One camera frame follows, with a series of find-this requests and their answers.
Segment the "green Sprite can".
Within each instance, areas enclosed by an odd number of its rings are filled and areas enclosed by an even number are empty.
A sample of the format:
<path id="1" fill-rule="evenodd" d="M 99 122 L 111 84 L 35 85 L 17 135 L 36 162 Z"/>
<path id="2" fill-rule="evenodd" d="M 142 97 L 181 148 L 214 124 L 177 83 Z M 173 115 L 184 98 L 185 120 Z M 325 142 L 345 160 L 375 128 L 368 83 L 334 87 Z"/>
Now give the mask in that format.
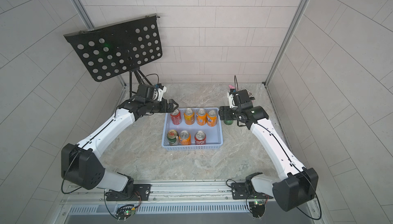
<path id="1" fill-rule="evenodd" d="M 228 126 L 232 125 L 233 122 L 234 122 L 233 120 L 224 120 L 224 124 Z"/>

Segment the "orange Fanta can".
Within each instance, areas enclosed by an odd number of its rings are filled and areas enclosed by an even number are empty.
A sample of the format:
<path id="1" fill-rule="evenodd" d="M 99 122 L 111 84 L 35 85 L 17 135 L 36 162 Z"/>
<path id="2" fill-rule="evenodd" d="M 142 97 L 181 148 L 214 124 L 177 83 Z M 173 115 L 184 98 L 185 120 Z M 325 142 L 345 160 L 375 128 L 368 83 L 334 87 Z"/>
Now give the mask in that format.
<path id="1" fill-rule="evenodd" d="M 212 109 L 207 113 L 207 125 L 210 127 L 216 126 L 218 121 L 218 114 L 217 111 Z"/>

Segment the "orange soda can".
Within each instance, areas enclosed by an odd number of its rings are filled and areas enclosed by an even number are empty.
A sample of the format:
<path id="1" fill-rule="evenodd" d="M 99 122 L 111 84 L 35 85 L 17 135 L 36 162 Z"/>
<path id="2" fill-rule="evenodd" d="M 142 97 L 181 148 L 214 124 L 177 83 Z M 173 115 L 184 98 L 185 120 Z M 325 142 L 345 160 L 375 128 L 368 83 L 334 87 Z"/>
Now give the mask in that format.
<path id="1" fill-rule="evenodd" d="M 207 113 L 205 109 L 199 109 L 196 113 L 197 123 L 203 126 L 207 123 Z"/>
<path id="2" fill-rule="evenodd" d="M 184 119 L 187 125 L 193 125 L 195 122 L 194 110 L 187 108 L 184 110 Z"/>

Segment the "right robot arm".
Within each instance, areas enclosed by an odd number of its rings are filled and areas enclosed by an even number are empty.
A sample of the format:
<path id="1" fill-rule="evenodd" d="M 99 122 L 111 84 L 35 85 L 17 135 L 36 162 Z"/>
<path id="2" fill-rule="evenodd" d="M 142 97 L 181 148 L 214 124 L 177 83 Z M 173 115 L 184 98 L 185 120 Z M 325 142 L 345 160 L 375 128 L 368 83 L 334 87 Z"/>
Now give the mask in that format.
<path id="1" fill-rule="evenodd" d="M 219 115 L 225 120 L 237 121 L 238 125 L 246 126 L 261 142 L 276 168 L 278 178 L 263 176 L 262 173 L 246 177 L 245 188 L 249 197 L 256 197 L 258 194 L 272 196 L 286 212 L 318 197 L 318 174 L 313 168 L 307 169 L 294 156 L 276 133 L 268 114 L 261 106 L 246 110 L 221 106 Z"/>

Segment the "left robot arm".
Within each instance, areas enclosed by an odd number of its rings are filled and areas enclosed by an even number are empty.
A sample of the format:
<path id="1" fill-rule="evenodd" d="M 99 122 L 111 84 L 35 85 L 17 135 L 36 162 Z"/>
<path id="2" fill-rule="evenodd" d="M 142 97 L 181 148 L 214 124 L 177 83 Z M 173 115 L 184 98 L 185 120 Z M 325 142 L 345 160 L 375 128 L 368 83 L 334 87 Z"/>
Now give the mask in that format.
<path id="1" fill-rule="evenodd" d="M 137 119 L 155 113 L 172 113 L 179 107 L 174 100 L 137 101 L 129 99 L 97 130 L 77 144 L 61 150 L 61 177 L 80 188 L 108 189 L 126 199 L 134 196 L 134 180 L 127 175 L 107 171 L 100 158 L 107 147 Z"/>

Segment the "lavender perforated plastic basket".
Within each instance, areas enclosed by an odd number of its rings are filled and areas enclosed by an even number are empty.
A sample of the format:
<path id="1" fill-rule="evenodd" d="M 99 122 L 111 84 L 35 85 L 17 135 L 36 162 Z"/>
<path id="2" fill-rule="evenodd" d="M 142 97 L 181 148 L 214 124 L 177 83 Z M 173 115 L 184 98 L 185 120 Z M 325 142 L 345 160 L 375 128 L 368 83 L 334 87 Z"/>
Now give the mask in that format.
<path id="1" fill-rule="evenodd" d="M 200 126 L 197 124 L 197 121 L 195 121 L 195 123 L 192 125 L 187 125 L 184 120 L 185 110 L 185 108 L 179 108 L 182 117 L 182 122 L 179 125 L 174 125 L 171 120 L 171 115 L 169 113 L 166 114 L 161 143 L 162 147 L 168 151 L 219 149 L 224 143 L 220 116 L 218 115 L 218 121 L 214 127 L 208 125 Z M 167 134 L 170 130 L 176 130 L 177 133 L 180 133 L 183 130 L 188 131 L 190 133 L 191 145 L 181 145 L 180 142 L 178 142 L 176 145 L 170 145 L 170 142 L 167 138 Z M 205 145 L 197 145 L 195 143 L 194 136 L 198 131 L 203 131 L 206 134 Z"/>

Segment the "red cola can back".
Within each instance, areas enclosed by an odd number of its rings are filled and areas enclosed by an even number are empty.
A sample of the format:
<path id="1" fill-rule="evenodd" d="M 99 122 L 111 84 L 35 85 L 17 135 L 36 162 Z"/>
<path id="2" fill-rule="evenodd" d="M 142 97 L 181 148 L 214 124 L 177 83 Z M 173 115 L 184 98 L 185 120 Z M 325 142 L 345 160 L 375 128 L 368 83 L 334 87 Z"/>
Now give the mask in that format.
<path id="1" fill-rule="evenodd" d="M 179 109 L 176 109 L 171 113 L 171 120 L 174 125 L 179 125 L 182 122 L 181 112 Z"/>

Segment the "small brown card box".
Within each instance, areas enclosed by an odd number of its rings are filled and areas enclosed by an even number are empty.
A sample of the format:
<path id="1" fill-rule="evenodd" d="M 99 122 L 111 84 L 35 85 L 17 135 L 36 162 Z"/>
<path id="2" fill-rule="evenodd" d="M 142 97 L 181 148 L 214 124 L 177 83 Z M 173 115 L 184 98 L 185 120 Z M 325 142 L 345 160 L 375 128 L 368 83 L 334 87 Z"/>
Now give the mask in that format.
<path id="1" fill-rule="evenodd" d="M 255 99 L 255 97 L 253 96 L 253 93 L 252 92 L 250 92 L 248 89 L 246 89 L 246 88 L 243 88 L 243 90 L 245 90 L 246 92 L 247 92 L 247 94 L 248 94 L 248 96 L 251 98 L 251 99 Z"/>

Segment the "orange can front row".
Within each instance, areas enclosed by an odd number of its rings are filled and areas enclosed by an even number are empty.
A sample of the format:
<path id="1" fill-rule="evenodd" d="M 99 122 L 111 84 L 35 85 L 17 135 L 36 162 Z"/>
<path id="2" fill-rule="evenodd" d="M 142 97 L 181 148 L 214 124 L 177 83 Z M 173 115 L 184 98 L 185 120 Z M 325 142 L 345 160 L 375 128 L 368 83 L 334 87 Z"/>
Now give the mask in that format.
<path id="1" fill-rule="evenodd" d="M 182 146 L 191 145 L 191 135 L 187 130 L 183 130 L 179 134 L 179 141 Z"/>

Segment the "red can front row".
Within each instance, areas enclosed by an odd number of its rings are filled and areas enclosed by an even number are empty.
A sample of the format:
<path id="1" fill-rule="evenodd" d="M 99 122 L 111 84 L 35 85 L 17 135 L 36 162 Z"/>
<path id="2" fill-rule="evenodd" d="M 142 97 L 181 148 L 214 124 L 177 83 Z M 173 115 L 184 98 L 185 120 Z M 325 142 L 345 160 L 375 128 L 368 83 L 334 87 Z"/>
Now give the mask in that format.
<path id="1" fill-rule="evenodd" d="M 195 145 L 206 145 L 206 134 L 203 131 L 198 131 L 195 136 Z"/>

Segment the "black perforated music stand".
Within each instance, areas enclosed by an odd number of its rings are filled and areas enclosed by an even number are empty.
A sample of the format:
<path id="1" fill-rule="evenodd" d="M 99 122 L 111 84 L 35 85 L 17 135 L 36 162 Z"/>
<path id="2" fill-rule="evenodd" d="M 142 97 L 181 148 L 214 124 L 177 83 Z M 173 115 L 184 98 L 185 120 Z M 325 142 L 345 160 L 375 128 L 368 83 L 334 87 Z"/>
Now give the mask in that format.
<path id="1" fill-rule="evenodd" d="M 90 76 L 96 82 L 129 72 L 141 84 L 149 83 L 141 67 L 163 56 L 156 14 L 66 34 Z"/>

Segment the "round circuit board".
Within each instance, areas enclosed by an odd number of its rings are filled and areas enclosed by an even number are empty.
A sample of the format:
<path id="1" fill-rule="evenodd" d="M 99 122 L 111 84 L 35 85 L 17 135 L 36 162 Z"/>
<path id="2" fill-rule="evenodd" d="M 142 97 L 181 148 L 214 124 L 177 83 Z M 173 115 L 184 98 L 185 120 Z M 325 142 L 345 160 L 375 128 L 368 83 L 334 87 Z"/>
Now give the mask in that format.
<path id="1" fill-rule="evenodd" d="M 117 222 L 124 221 L 136 214 L 137 208 L 134 205 L 124 205 L 116 210 L 115 218 Z"/>
<path id="2" fill-rule="evenodd" d="M 252 214 L 253 218 L 262 218 L 265 214 L 266 206 L 255 201 L 250 201 L 248 203 L 248 210 Z"/>

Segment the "left round circuit board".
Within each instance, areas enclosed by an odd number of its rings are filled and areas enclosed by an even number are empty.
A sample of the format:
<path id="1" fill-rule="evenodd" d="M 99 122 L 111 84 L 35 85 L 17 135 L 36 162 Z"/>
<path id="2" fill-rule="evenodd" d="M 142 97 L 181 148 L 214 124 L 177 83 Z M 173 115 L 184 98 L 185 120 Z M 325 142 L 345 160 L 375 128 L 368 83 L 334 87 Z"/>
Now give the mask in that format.
<path id="1" fill-rule="evenodd" d="M 115 218 L 117 222 L 124 221 L 136 214 L 137 208 L 134 205 L 124 205 L 116 210 Z"/>

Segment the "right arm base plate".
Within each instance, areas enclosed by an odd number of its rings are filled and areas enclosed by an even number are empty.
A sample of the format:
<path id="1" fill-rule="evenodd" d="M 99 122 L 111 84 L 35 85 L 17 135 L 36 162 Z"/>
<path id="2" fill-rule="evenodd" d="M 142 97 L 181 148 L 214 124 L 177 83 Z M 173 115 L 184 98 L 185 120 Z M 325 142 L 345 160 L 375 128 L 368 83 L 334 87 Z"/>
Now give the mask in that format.
<path id="1" fill-rule="evenodd" d="M 273 196 L 267 195 L 265 193 L 250 193 L 247 191 L 245 183 L 235 183 L 230 184 L 232 198 L 234 200 L 246 200 L 246 199 L 274 199 Z"/>

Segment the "aluminium front rail frame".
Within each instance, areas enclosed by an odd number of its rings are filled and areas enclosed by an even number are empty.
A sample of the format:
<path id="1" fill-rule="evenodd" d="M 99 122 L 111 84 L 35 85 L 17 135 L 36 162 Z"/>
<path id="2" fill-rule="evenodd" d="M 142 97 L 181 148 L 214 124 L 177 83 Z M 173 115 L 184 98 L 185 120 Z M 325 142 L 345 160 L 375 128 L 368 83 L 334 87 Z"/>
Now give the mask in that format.
<path id="1" fill-rule="evenodd" d="M 248 203 L 255 201 L 266 206 L 264 217 L 301 217 L 304 223 L 317 223 L 319 208 L 312 200 L 299 208 L 285 212 L 275 199 L 234 200 L 230 184 L 245 183 L 241 180 L 203 181 L 151 181 L 134 184 L 151 184 L 147 201 L 106 201 L 109 190 L 75 191 L 62 198 L 56 211 L 47 221 L 49 224 L 63 224 L 71 215 L 105 215 L 114 221 L 116 210 L 124 205 L 134 205 L 136 214 L 202 214 L 202 213 L 246 213 Z"/>

